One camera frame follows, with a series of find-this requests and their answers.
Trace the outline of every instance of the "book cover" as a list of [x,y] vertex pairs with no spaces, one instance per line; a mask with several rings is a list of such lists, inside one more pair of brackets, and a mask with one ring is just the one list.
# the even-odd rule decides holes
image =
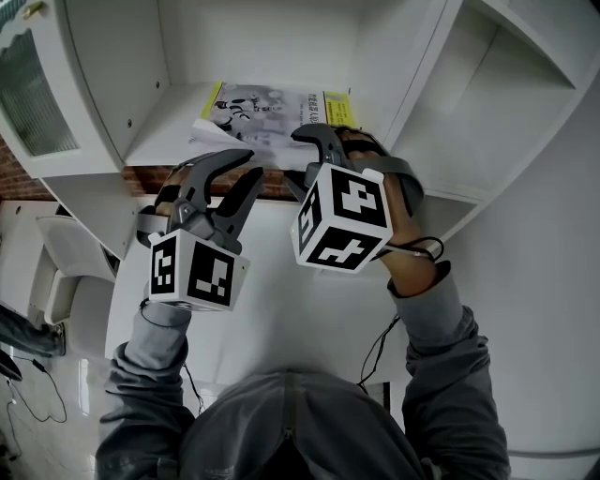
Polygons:
[[203,130],[204,138],[212,133],[215,139],[218,136],[224,142],[222,135],[214,131],[213,126],[217,126],[242,144],[279,149],[306,146],[292,140],[290,135],[309,123],[354,127],[348,96],[217,82],[194,128],[197,133]]

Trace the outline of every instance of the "wrist strap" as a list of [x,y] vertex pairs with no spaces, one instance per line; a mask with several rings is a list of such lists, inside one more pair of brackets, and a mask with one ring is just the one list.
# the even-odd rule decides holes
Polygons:
[[[421,242],[427,242],[427,241],[435,242],[440,246],[440,253],[436,257],[434,257],[431,254],[431,252],[429,250],[427,250],[426,248],[415,247],[415,245],[420,244]],[[412,240],[411,242],[407,242],[402,245],[398,245],[398,246],[386,245],[385,247],[383,247],[381,249],[381,251],[377,255],[375,255],[371,259],[371,261],[380,259],[383,255],[387,255],[388,253],[395,251],[398,253],[404,253],[406,255],[411,255],[413,257],[427,258],[427,259],[430,259],[432,262],[436,262],[443,255],[443,250],[444,250],[443,241],[440,240],[438,237],[422,236],[420,238],[417,238],[416,240]]]

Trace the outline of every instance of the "glass panel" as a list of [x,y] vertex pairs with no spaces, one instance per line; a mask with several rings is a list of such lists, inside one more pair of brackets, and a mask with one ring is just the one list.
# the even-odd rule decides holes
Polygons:
[[0,105],[32,156],[79,148],[56,105],[31,30],[0,55]]
[[0,32],[6,22],[15,18],[19,8],[25,5],[27,0],[0,0]]

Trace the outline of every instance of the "white cabinet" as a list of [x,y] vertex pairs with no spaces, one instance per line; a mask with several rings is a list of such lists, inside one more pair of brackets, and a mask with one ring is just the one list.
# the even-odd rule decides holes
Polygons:
[[64,2],[5,0],[0,28],[0,132],[29,175],[119,172],[122,161],[85,84]]
[[411,163],[423,221],[445,239],[540,153],[600,68],[589,0],[49,0],[27,21],[25,2],[0,3],[0,131],[105,245],[124,242],[77,215],[95,211],[78,195],[94,192],[91,207],[108,188],[104,215],[125,221],[117,173],[201,153],[189,137],[213,82],[348,92],[355,123]]

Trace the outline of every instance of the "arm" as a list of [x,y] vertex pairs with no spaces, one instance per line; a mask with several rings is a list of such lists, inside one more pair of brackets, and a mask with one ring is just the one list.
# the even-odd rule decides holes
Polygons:
[[[401,191],[386,179],[397,245],[421,237],[406,215]],[[506,437],[496,413],[489,377],[488,339],[478,335],[473,313],[463,307],[450,262],[389,253],[389,290],[410,338],[406,367],[412,380],[402,411],[406,436],[420,458],[430,458],[452,477],[508,478]]]
[[183,406],[181,367],[188,355],[190,313],[148,304],[129,343],[111,361],[110,412],[100,419],[98,479],[171,478],[177,449],[194,417]]

